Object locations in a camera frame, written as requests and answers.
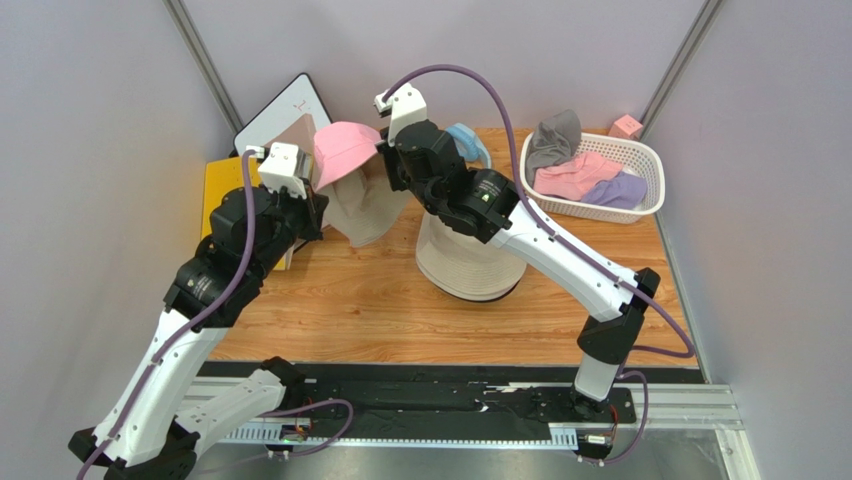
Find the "laundry basket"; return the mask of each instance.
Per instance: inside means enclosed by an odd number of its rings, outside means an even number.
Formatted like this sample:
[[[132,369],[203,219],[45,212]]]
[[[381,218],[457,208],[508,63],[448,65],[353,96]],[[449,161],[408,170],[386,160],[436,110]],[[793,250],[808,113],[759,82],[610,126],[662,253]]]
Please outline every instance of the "laundry basket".
[[[521,183],[527,195],[535,200],[542,210],[604,222],[633,223],[645,215],[656,212],[663,205],[663,200],[666,198],[666,182],[663,175],[663,165],[660,163],[657,152],[639,142],[591,133],[583,134],[577,153],[598,152],[604,157],[624,165],[625,173],[644,178],[648,182],[648,193],[645,194],[642,203],[633,210],[624,210],[572,202],[537,193],[527,183],[526,175],[523,173],[532,136],[531,133],[524,140],[524,148],[521,151]]]

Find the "hat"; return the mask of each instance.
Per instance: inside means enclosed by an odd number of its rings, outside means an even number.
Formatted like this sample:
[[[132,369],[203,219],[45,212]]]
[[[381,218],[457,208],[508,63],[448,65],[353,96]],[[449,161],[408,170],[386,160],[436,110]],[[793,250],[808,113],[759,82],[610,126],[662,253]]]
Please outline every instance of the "hat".
[[[521,280],[526,262],[474,237],[456,233],[425,213],[415,254],[417,267],[441,290],[474,302],[497,300]]]
[[[319,178],[314,190],[334,183],[377,153],[379,132],[360,123],[335,122],[314,134],[314,160]]]
[[[387,233],[411,199],[394,192],[376,151],[379,133],[366,125],[337,122],[314,135],[315,190],[328,197],[323,219],[361,247]]]

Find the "table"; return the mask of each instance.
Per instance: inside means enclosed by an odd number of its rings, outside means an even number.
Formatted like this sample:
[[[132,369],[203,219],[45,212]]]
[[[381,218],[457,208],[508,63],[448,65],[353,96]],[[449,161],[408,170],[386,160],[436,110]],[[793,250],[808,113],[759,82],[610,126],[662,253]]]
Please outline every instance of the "table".
[[[514,132],[519,148],[529,132]],[[477,133],[494,167],[511,176],[505,131]],[[322,242],[305,246],[290,270],[270,274],[261,295],[243,311],[211,359],[278,355],[313,362],[579,363],[582,351],[576,338],[587,312],[532,267],[508,297],[487,304],[453,298],[423,277],[414,261],[422,212],[412,199],[383,238],[359,249],[334,230],[327,231]],[[652,217],[632,225],[553,218],[611,260],[634,270],[656,270],[662,277],[657,300],[687,328]],[[684,349],[650,309],[639,343]],[[632,354],[629,363],[696,365],[694,358],[646,352]]]

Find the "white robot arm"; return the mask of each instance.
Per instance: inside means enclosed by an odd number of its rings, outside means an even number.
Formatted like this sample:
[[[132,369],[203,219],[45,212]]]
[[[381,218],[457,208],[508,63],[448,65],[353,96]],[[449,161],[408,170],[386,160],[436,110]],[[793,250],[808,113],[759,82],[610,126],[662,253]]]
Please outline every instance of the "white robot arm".
[[[178,412],[187,389],[213,348],[234,325],[242,309],[260,293],[272,267],[297,238],[321,238],[328,200],[310,188],[311,159],[294,145],[275,143],[257,156],[261,187],[252,191],[256,233],[245,276],[230,297],[201,324],[186,331],[152,363],[155,352],[205,307],[234,277],[246,242],[246,199],[242,189],[229,192],[211,214],[212,234],[184,264],[166,294],[166,307],[143,361],[121,398],[93,429],[72,437],[69,448],[81,460],[98,447],[95,464],[114,478],[184,478],[196,459],[228,433],[258,415],[288,406],[291,390],[304,382],[289,363],[276,357],[226,393]],[[128,402],[129,413],[111,433]]]
[[[578,339],[584,356],[574,389],[581,403],[604,402],[636,341],[647,305],[546,234],[519,203],[514,184],[505,176],[490,169],[468,170],[452,137],[427,120],[426,103],[417,89],[404,84],[385,101],[386,93],[377,95],[374,105],[382,117],[390,116],[378,147],[391,187],[410,190],[429,213],[454,231],[522,258],[589,311]],[[615,278],[653,296],[659,276],[652,270],[637,273],[615,264],[560,227],[535,203],[530,206],[555,235],[606,266]]]

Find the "gray floor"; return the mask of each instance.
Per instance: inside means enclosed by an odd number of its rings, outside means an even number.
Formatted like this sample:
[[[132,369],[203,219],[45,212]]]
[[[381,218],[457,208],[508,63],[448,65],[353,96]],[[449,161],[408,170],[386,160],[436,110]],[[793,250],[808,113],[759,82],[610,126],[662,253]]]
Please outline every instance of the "gray floor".
[[[630,440],[625,431],[616,451]],[[259,445],[220,444],[195,472],[263,453]],[[716,434],[709,430],[646,432],[632,456],[603,469],[577,463],[570,452],[432,448],[334,447],[288,464],[260,460],[201,479],[493,480],[727,479]]]

